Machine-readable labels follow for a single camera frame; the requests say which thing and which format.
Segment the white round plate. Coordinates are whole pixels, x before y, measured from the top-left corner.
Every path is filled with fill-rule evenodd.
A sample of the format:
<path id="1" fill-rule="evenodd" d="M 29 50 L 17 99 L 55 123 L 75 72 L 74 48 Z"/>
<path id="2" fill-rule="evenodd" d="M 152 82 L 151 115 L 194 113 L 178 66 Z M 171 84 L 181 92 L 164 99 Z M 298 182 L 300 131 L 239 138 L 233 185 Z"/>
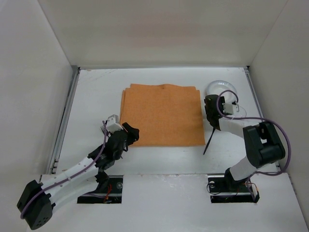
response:
<path id="1" fill-rule="evenodd" d="M 231 83 L 223 80 L 217 80 L 211 82 L 206 88 L 206 93 L 208 95 L 220 95 L 224 91 L 225 93 L 221 96 L 225 98 L 225 103 L 235 102 L 238 104 L 237 90 Z"/>

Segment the black plastic fork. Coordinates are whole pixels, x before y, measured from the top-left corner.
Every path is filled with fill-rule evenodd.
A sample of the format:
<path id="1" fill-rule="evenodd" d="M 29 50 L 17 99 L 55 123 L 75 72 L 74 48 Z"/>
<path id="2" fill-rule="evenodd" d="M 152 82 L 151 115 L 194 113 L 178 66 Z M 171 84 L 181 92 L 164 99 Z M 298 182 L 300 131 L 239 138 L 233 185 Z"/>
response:
<path id="1" fill-rule="evenodd" d="M 103 135 L 106 135 L 107 137 L 110 136 L 110 132 L 107 130 L 105 124 L 103 124 L 103 125 L 100 126 L 100 130 L 101 130 L 101 132 L 103 133 Z"/>

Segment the black plastic knife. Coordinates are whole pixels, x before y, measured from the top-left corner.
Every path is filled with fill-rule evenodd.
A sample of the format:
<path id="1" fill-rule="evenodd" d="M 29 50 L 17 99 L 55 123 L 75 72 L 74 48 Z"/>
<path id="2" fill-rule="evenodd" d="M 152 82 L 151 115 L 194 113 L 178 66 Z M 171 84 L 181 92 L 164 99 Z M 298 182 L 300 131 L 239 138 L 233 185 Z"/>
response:
<path id="1" fill-rule="evenodd" d="M 208 139 L 208 141 L 207 141 L 207 143 L 206 143 L 205 149 L 204 149 L 204 151 L 203 151 L 203 155 L 206 154 L 206 152 L 207 152 L 207 150 L 208 150 L 208 148 L 209 148 L 209 145 L 210 145 L 210 143 L 211 143 L 211 140 L 212 140 L 212 137 L 213 137 L 215 131 L 216 131 L 216 128 L 213 127 L 212 132 L 211 132 L 211 135 L 210 135 L 210 137 L 209 137 L 209 139 Z"/>

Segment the orange cloth placemat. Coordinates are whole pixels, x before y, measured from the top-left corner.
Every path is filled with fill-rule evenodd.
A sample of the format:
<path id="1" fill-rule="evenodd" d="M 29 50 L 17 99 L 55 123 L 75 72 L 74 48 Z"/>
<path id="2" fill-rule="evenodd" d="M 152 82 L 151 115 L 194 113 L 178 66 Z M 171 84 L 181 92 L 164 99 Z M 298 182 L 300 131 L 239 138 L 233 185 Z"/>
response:
<path id="1" fill-rule="evenodd" d="M 140 130 L 135 147 L 205 145 L 200 91 L 193 86 L 131 84 L 120 121 Z"/>

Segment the clear plastic cup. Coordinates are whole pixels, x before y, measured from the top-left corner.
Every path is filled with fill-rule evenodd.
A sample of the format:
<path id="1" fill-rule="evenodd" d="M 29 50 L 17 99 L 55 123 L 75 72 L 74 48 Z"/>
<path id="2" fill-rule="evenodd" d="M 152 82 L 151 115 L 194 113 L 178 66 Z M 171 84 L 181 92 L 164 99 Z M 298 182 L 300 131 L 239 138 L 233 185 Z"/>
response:
<path id="1" fill-rule="evenodd" d="M 240 117 L 240 118 L 247 117 L 246 109 L 239 105 L 239 110 L 236 112 L 235 117 Z"/>

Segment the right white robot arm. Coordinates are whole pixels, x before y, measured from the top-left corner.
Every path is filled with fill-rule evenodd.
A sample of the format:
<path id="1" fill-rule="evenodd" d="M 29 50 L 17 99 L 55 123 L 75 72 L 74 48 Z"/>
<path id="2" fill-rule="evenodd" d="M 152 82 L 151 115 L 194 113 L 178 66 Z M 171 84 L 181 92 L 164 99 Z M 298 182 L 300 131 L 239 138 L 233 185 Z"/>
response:
<path id="1" fill-rule="evenodd" d="M 259 170 L 268 164 L 275 163 L 288 155 L 291 158 L 291 145 L 281 126 L 264 118 L 232 117 L 225 106 L 223 96 L 207 95 L 204 99 L 206 118 L 213 127 L 212 131 L 224 131 L 244 140 L 245 157 L 224 173 L 224 187 L 228 191 L 237 190 L 241 184 L 249 181 L 251 176 L 261 173 Z"/>

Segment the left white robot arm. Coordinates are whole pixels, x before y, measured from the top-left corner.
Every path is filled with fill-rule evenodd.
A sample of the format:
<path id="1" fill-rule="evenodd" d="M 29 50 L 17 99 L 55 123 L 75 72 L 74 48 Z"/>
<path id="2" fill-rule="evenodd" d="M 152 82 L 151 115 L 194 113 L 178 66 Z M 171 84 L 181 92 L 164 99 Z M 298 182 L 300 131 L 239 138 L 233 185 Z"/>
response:
<path id="1" fill-rule="evenodd" d="M 106 170 L 139 140 L 139 129 L 128 123 L 103 123 L 103 143 L 73 167 L 46 181 L 30 181 L 17 203 L 31 230 L 46 224 L 53 213 L 78 197 L 108 188 Z"/>

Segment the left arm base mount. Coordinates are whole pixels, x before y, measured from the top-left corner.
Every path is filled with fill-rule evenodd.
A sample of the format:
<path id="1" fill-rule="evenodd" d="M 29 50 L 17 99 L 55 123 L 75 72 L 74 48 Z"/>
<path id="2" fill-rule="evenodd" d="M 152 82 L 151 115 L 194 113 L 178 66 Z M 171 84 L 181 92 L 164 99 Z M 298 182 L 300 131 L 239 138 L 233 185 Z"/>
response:
<path id="1" fill-rule="evenodd" d="M 77 204 L 120 204 L 123 191 L 122 175 L 110 175 L 106 184 L 77 198 Z"/>

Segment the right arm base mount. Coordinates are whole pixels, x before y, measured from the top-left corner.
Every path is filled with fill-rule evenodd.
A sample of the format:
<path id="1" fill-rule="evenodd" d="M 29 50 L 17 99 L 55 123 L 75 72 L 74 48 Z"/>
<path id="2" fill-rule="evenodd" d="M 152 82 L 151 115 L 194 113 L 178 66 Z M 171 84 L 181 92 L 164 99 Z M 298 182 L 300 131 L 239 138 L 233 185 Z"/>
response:
<path id="1" fill-rule="evenodd" d="M 208 175 L 207 191 L 211 203 L 258 203 L 259 190 L 250 180 L 229 186 L 223 174 Z"/>

